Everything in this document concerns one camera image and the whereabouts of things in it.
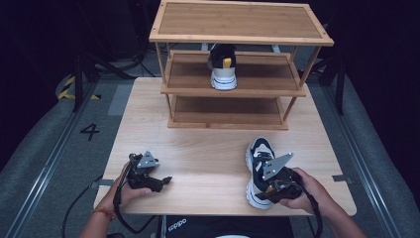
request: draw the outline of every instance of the black and white sneaker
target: black and white sneaker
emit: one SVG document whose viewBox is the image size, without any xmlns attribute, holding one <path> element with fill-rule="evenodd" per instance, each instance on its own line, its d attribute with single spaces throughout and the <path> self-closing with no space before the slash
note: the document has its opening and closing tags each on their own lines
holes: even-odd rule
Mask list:
<svg viewBox="0 0 420 238">
<path fill-rule="evenodd" d="M 248 145 L 246 161 L 252 177 L 247 185 L 247 199 L 253 207 L 259 209 L 272 207 L 270 200 L 261 200 L 256 197 L 256 194 L 268 189 L 267 182 L 263 180 L 263 168 L 268 161 L 274 158 L 274 151 L 266 138 L 258 137 Z"/>
<path fill-rule="evenodd" d="M 218 90 L 231 90 L 237 86 L 235 76 L 235 46 L 231 44 L 213 45 L 207 65 L 211 72 L 210 83 Z"/>
</svg>

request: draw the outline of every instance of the orange wristband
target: orange wristband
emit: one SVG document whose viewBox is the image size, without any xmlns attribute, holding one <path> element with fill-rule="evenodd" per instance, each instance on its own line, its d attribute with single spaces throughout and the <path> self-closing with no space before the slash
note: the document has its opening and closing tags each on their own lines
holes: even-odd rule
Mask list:
<svg viewBox="0 0 420 238">
<path fill-rule="evenodd" d="M 115 218 L 115 212 L 114 211 L 109 211 L 109 210 L 105 209 L 105 207 L 103 207 L 103 206 L 96 207 L 95 209 L 92 210 L 91 213 L 95 213 L 95 212 L 100 212 L 100 213 L 103 213 L 106 216 L 109 216 L 110 221 L 112 221 Z"/>
</svg>

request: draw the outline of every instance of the hand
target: hand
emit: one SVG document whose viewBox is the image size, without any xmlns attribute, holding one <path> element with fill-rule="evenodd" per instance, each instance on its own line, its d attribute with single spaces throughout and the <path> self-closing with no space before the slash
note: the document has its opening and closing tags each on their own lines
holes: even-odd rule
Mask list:
<svg viewBox="0 0 420 238">
<path fill-rule="evenodd" d="M 302 176 L 304 187 L 317 200 L 322 215 L 324 215 L 329 206 L 337 204 L 318 180 L 300 168 L 293 168 L 293 170 Z M 314 214 L 311 202 L 304 192 L 295 199 L 282 199 L 280 204 L 290 209 L 303 209 L 308 213 Z"/>
<path fill-rule="evenodd" d="M 99 202 L 98 207 L 103 206 L 109 211 L 114 211 L 114 204 L 113 204 L 114 195 L 115 195 L 115 192 L 117 191 L 118 185 L 120 184 L 120 180 L 124 176 L 124 171 L 126 170 L 126 167 L 128 166 L 128 164 L 129 163 L 126 163 L 124 165 L 123 170 L 121 171 L 121 174 L 112 183 L 111 188 L 108 190 L 106 195 L 102 198 L 102 200 Z M 133 199 L 141 197 L 141 196 L 145 196 L 149 193 L 152 193 L 152 190 L 150 188 L 144 187 L 144 188 L 139 188 L 139 189 L 132 189 L 130 188 L 128 184 L 124 184 L 121 189 L 122 200 L 121 200 L 120 207 L 124 207 L 125 205 L 130 203 L 130 201 L 132 201 Z"/>
</svg>

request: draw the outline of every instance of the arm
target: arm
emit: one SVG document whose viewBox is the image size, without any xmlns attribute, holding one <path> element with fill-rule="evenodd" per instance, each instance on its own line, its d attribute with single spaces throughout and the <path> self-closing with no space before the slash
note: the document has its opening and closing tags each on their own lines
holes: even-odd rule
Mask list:
<svg viewBox="0 0 420 238">
<path fill-rule="evenodd" d="M 114 195 L 117 190 L 118 184 L 123 176 L 124 170 L 127 165 L 124 166 L 123 171 L 120 176 L 115 179 L 112 183 L 111 188 L 99 202 L 96 208 L 103 208 L 106 211 L 113 213 L 114 212 Z M 137 197 L 145 196 L 152 191 L 149 188 L 140 188 L 140 189 L 131 189 L 128 185 L 124 185 L 121 190 L 122 202 L 121 207 L 124 207 L 130 201 Z M 79 237 L 107 237 L 109 223 L 111 222 L 111 216 L 103 212 L 93 212 L 89 219 L 86 222 L 83 230 L 81 231 Z"/>
<path fill-rule="evenodd" d="M 318 180 L 299 168 L 293 170 L 302 176 L 305 188 L 318 201 L 321 215 L 329 222 L 335 237 L 367 237 Z M 308 213 L 314 213 L 311 203 L 304 193 L 296 199 L 282 199 L 280 204 L 291 209 L 303 209 Z"/>
</svg>

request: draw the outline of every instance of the dark background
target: dark background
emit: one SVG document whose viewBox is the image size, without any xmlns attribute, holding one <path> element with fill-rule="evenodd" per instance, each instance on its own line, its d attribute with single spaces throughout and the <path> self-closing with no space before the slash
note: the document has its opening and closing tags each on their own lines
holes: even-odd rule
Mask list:
<svg viewBox="0 0 420 238">
<path fill-rule="evenodd" d="M 88 50 L 106 61 L 142 59 L 156 2 L 0 3 L 0 170 L 57 103 L 55 89 L 73 72 L 79 51 Z M 327 32 L 336 44 L 320 57 L 343 57 L 346 74 L 382 144 L 419 204 L 415 184 L 420 175 L 419 2 L 287 2 L 309 3 L 320 21 L 329 23 Z M 63 6 L 66 16 L 57 13 L 56 4 Z"/>
</svg>

